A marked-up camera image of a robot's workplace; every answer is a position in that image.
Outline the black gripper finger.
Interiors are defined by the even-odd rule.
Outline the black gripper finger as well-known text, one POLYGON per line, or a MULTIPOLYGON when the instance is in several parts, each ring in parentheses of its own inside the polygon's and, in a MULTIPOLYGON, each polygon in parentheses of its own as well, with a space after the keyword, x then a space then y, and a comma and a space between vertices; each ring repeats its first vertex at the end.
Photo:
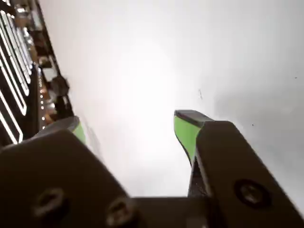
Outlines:
POLYGON ((68 129, 44 130, 0 151, 3 228, 135 228, 118 181, 68 129))
POLYGON ((229 121, 174 112, 174 133, 191 166, 188 194, 203 196, 209 228, 301 228, 304 220, 229 121))

